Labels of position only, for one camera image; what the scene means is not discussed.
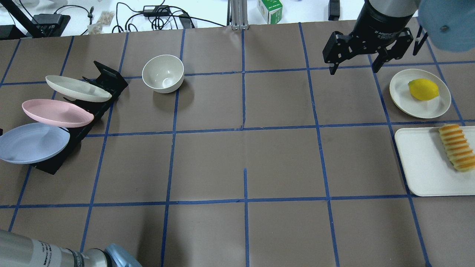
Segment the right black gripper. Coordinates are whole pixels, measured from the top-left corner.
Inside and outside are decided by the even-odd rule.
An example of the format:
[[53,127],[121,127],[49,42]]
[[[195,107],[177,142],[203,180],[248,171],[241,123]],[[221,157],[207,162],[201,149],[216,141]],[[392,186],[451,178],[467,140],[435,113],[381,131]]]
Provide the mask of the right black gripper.
[[401,59],[414,40],[406,26],[414,15],[412,0],[365,0],[352,32],[333,32],[323,51],[330,75],[357,55],[377,53],[373,73],[392,59]]

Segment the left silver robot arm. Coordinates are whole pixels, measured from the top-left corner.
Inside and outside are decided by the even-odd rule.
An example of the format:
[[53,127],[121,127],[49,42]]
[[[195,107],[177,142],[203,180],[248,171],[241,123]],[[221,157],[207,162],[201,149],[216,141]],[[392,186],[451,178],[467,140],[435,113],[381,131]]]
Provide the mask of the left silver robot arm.
[[78,252],[69,248],[0,231],[0,265],[2,267],[140,267],[125,249],[111,244],[100,250]]

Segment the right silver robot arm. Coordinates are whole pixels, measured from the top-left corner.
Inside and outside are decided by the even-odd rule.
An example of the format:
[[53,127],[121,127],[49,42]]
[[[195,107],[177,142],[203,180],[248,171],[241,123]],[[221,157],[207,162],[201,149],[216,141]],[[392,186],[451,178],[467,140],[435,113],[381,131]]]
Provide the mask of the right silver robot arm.
[[473,0],[365,0],[352,32],[332,32],[323,51],[334,75],[340,64],[358,55],[377,54],[377,73],[405,55],[416,55],[427,39],[441,50],[465,52],[475,45]]

